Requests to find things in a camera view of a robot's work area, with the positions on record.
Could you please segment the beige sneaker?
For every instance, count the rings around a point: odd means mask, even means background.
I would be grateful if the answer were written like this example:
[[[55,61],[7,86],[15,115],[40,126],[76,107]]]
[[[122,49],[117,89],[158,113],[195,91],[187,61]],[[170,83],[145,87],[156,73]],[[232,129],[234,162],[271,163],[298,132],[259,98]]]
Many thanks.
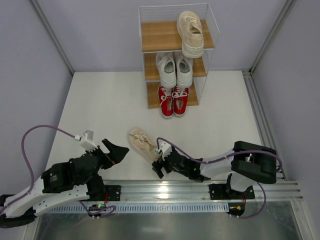
[[[183,55],[192,59],[200,58],[204,51],[204,36],[199,17],[192,11],[183,11],[176,25]]]
[[[135,151],[151,164],[161,157],[161,154],[157,152],[156,144],[144,130],[138,127],[131,128],[128,132],[128,140]]]

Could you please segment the red canvas sneaker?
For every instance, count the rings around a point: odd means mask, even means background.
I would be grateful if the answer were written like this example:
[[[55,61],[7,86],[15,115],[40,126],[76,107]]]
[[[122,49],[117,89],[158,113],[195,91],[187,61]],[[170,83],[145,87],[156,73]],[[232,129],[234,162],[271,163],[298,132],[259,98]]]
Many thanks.
[[[173,98],[173,113],[176,117],[182,117],[187,108],[189,97],[189,88],[175,86],[172,98]]]
[[[158,100],[160,104],[161,115],[169,119],[174,114],[173,109],[173,88],[166,88],[162,85],[158,87]]]

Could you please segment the white sneaker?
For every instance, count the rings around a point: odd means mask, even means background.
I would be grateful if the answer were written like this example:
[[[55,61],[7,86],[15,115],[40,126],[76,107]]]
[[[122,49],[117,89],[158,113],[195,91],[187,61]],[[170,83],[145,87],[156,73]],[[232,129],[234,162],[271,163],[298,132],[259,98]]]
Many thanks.
[[[189,88],[193,82],[193,59],[186,57],[181,51],[176,51],[174,61],[177,85],[180,88]]]
[[[155,57],[160,84],[165,88],[173,88],[176,83],[176,65],[172,52],[158,52]]]

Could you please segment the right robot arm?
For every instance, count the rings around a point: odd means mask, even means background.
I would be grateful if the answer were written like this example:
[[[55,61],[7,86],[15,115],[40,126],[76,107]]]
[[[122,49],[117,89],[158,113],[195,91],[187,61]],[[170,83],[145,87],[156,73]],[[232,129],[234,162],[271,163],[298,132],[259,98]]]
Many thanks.
[[[283,166],[274,149],[245,141],[236,141],[222,155],[198,159],[164,138],[159,137],[156,143],[159,157],[153,161],[152,169],[159,178],[171,172],[198,183],[226,177],[226,183],[209,185],[211,200],[254,199],[252,186],[275,184]]]

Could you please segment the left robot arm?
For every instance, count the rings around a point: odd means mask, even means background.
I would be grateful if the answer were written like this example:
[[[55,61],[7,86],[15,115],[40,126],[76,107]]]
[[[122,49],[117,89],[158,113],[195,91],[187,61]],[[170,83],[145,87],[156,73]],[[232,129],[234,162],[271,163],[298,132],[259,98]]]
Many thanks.
[[[85,154],[67,162],[56,163],[42,173],[30,191],[16,195],[1,195],[1,228],[14,228],[32,223],[46,211],[74,201],[98,201],[106,193],[99,170],[109,169],[120,163],[129,148],[117,146],[107,139],[102,143],[108,149],[104,153],[91,140],[80,145]]]

